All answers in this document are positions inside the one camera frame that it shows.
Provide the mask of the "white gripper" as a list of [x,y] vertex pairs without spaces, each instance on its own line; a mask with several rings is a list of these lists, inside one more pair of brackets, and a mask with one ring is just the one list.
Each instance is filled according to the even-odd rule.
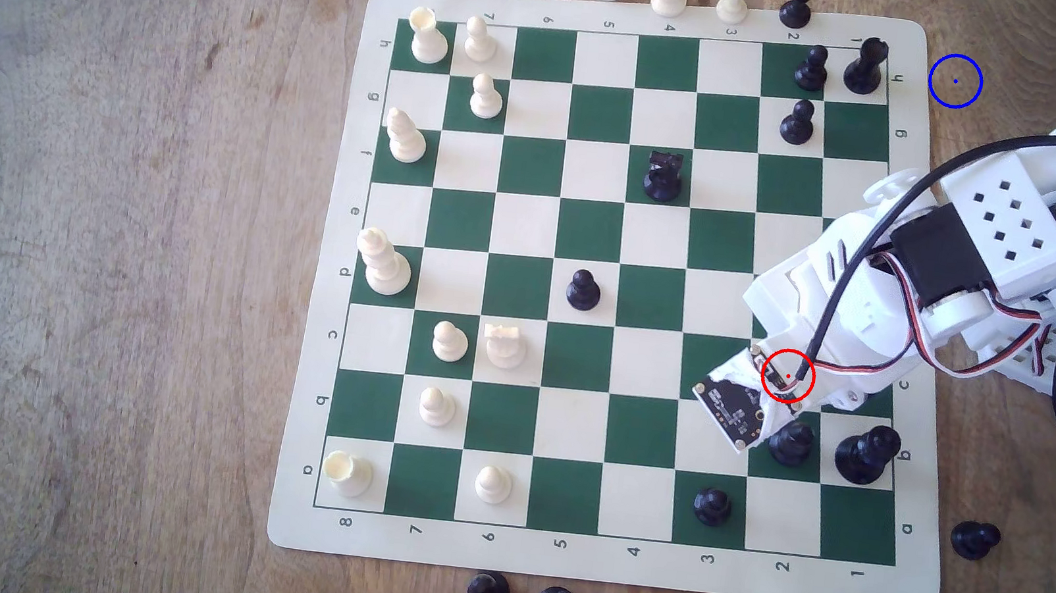
[[[749,286],[744,302],[768,334],[760,346],[766,353],[782,351],[772,361],[775,368],[799,366],[797,350],[807,348],[845,265],[873,226],[874,221],[840,217],[821,237]],[[855,412],[869,396],[921,365],[914,344],[907,341],[909,320],[897,280],[867,262],[857,266],[816,356],[818,386],[808,402]],[[763,386],[766,360],[760,348],[749,347],[720,364],[716,379]],[[762,446],[802,412],[802,405],[759,401],[758,412],[752,413],[756,431],[750,433],[749,448]]]

